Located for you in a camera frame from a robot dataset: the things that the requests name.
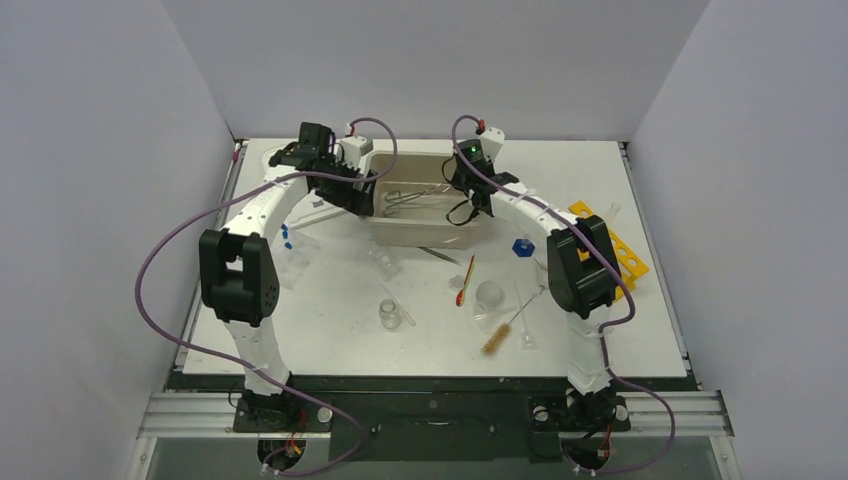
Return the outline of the large clear test tube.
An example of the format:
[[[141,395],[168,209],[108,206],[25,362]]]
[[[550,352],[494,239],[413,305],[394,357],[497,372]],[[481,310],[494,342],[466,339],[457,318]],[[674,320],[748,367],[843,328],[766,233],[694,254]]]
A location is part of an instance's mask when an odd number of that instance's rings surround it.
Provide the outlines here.
[[[616,219],[616,217],[618,216],[620,210],[621,210],[621,205],[617,202],[613,202],[610,205],[610,207],[608,208],[608,210],[606,211],[604,219],[608,223],[612,223]]]

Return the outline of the beige plastic tub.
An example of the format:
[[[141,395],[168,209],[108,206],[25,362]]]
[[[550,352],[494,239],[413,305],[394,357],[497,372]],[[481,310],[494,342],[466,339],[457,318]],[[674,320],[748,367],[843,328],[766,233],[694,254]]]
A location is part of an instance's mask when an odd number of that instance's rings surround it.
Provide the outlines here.
[[[447,153],[389,151],[370,155],[370,168],[385,175],[376,182],[373,215],[365,217],[379,245],[465,250],[472,246],[478,220],[464,194],[446,179],[455,164]]]

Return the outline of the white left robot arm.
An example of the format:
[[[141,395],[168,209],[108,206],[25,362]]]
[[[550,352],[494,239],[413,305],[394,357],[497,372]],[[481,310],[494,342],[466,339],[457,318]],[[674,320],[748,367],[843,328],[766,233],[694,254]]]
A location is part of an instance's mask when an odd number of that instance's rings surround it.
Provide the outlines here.
[[[246,362],[244,401],[272,429],[291,427],[298,402],[284,390],[286,367],[272,314],[281,295],[271,246],[294,207],[309,194],[358,216],[373,213],[371,169],[359,168],[371,140],[337,139],[324,125],[304,122],[296,141],[267,159],[262,191],[219,230],[199,239],[203,304],[212,309]]]

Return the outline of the yellow test tube rack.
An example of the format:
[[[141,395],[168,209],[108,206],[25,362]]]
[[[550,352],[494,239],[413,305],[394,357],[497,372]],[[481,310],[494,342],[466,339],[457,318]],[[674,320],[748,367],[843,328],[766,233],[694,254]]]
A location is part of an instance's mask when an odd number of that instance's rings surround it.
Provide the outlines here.
[[[588,218],[594,215],[592,209],[583,201],[578,201],[572,204],[568,207],[568,211],[580,218]],[[611,229],[609,230],[609,235],[619,265],[621,278],[624,281],[628,291],[632,292],[633,290],[635,290],[636,281],[641,277],[645,276],[650,271],[650,268]],[[588,251],[578,249],[578,252],[578,257],[580,261],[587,261],[590,256]],[[615,294],[616,296],[613,300],[614,303],[618,302],[624,297],[621,288],[618,286],[615,289]]]

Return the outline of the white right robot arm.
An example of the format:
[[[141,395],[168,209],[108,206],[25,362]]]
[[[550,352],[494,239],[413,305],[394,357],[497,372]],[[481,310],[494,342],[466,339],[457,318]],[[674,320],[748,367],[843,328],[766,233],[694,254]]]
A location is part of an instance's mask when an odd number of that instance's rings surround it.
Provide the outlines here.
[[[574,392],[563,402],[564,413],[572,424],[588,427],[603,415],[599,393],[612,383],[604,325],[621,275],[607,225],[598,216],[558,209],[514,175],[497,173],[487,156],[492,148],[480,139],[455,141],[451,184],[477,211],[546,243],[547,289],[570,329],[567,379]]]

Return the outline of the metal crucible tongs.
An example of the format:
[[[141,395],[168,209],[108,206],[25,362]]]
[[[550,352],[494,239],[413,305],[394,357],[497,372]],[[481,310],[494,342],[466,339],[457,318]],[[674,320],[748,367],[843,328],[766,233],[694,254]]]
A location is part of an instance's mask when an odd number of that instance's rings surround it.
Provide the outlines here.
[[[451,190],[447,184],[436,184],[424,190],[415,192],[403,192],[400,189],[391,190],[383,196],[384,217],[396,217],[404,209],[420,209],[425,206],[425,199],[435,195],[442,195]]]

